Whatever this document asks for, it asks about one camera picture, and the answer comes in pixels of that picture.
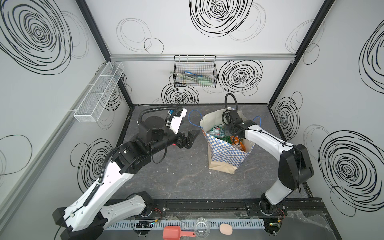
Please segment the green snack packet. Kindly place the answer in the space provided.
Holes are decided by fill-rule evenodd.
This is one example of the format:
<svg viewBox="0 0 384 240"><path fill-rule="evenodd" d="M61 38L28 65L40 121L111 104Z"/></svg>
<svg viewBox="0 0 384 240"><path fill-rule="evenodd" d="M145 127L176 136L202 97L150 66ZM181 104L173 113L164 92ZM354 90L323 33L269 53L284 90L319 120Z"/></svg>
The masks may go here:
<svg viewBox="0 0 384 240"><path fill-rule="evenodd" d="M225 132L225 137L224 137L224 141L229 143L229 144L233 144L234 143L234 136L231 135L231 133L229 132Z"/></svg>

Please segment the teal Fox's candy bag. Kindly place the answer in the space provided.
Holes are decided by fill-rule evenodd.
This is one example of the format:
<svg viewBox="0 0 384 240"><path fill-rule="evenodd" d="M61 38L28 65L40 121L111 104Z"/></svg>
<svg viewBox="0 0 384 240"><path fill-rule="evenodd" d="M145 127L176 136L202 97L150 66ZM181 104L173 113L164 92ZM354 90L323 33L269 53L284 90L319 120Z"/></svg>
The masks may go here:
<svg viewBox="0 0 384 240"><path fill-rule="evenodd" d="M211 135L217 139L221 139L221 140L230 136L229 127L224 125L224 124L213 126L211 128L211 130L207 131L207 133L209 135Z"/></svg>

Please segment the checkered paper bag blue handles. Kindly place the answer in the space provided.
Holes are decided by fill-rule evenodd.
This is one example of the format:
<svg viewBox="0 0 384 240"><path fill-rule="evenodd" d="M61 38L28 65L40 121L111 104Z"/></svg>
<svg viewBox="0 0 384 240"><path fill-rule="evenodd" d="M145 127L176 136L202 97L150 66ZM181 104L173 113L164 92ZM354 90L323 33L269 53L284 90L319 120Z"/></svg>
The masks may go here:
<svg viewBox="0 0 384 240"><path fill-rule="evenodd" d="M215 125L224 124L222 121L222 114L224 109L208 113L201 116L200 122L197 125L202 129L203 135L208 143L208 163L209 169L228 174L234 174L244 160L251 154L255 143L240 138L246 151L243 152L235 148L232 144L224 141L224 139L217 139L207 133Z"/></svg>

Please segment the orange snack packet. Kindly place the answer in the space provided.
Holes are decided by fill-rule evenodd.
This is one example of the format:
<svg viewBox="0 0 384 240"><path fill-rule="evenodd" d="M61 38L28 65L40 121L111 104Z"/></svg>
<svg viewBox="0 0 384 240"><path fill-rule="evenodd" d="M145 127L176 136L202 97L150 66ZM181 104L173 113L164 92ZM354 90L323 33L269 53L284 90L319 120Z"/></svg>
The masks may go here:
<svg viewBox="0 0 384 240"><path fill-rule="evenodd" d="M242 143L242 141L241 141L241 139L239 138L239 137L235 137L235 136L231 136L231 144L235 147L235 148L237 148L237 149L239 149L239 150L241 150L241 151L243 151L243 152L245 152L246 151L246 147L244 146L244 144Z"/></svg>

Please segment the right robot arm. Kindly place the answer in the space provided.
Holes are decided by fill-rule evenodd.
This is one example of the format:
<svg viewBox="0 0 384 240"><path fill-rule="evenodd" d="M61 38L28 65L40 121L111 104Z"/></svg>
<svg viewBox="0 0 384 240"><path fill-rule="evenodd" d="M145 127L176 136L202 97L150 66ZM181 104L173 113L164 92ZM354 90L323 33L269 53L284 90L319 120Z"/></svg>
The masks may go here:
<svg viewBox="0 0 384 240"><path fill-rule="evenodd" d="M262 194L259 202L261 212L266 216L273 215L282 207L281 202L297 190L300 185L314 176L314 168L307 148L294 145L273 136L251 120L243 120L238 108L229 109L228 97L232 97L235 106L238 105L232 93L225 96L225 111L222 115L224 124L229 126L231 136L248 140L266 150L278 162L278 178L275 183Z"/></svg>

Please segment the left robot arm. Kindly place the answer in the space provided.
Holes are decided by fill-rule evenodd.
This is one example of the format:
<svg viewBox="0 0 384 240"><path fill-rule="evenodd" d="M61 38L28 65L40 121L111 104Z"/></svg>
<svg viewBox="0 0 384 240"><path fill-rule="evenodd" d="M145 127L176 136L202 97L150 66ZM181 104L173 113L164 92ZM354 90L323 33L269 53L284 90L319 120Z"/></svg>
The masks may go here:
<svg viewBox="0 0 384 240"><path fill-rule="evenodd" d="M139 132L130 141L112 149L102 162L96 181L66 208L53 213L56 225L63 228L56 236L62 240L96 240L107 228L133 216L151 215L154 201L143 191L128 199L108 205L113 194L141 168L153 161L153 156L176 145L190 149L199 131L187 135L179 128L187 109L180 106L150 108L138 117Z"/></svg>

